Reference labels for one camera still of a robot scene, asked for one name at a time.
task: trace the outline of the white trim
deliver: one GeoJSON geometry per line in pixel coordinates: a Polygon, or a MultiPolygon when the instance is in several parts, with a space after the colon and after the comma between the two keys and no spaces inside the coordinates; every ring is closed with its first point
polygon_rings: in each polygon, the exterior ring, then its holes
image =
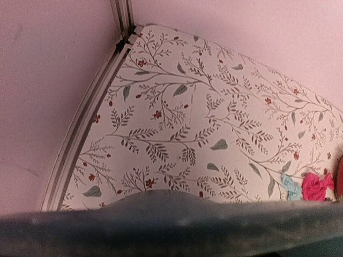
{"type": "Polygon", "coordinates": [[[60,209],[75,162],[90,129],[94,114],[130,48],[131,46],[127,44],[124,45],[122,51],[118,51],[118,47],[113,47],[89,86],[57,155],[42,200],[41,211],[57,211],[60,209]]]}
{"type": "Polygon", "coordinates": [[[121,35],[126,41],[134,30],[131,0],[110,0],[113,16],[118,16],[121,35]]]}

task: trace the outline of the wallpaper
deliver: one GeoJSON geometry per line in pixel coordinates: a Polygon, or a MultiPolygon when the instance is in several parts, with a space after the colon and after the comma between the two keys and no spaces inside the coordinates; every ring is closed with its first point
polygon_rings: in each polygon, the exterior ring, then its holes
{"type": "Polygon", "coordinates": [[[342,124],[330,102],[278,71],[147,26],[94,116],[62,210],[156,189],[222,203],[285,201],[281,178],[301,186],[307,172],[336,169],[342,124]]]}

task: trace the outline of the pink wall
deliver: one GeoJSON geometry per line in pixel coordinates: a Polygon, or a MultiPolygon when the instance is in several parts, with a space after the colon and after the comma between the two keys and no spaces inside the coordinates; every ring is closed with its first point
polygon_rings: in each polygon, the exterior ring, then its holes
{"type": "Polygon", "coordinates": [[[119,39],[109,0],[0,1],[0,213],[37,210],[73,115],[119,39]]]}
{"type": "Polygon", "coordinates": [[[343,109],[342,0],[132,0],[137,24],[155,23],[238,50],[343,109]]]}

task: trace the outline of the pink cloth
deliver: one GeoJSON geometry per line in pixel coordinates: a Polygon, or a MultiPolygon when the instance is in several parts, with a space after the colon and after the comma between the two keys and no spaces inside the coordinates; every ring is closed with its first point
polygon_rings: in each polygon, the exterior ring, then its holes
{"type": "Polygon", "coordinates": [[[319,181],[319,177],[313,173],[307,173],[302,183],[302,194],[307,201],[325,201],[326,189],[334,189],[332,174],[319,181]]]}

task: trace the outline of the light blue fabric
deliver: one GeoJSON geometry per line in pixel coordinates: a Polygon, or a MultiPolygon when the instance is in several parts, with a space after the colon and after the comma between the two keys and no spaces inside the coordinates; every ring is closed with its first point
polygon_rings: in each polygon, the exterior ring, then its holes
{"type": "Polygon", "coordinates": [[[298,183],[294,182],[288,175],[282,173],[281,182],[288,192],[288,201],[299,201],[302,198],[302,189],[298,183]]]}

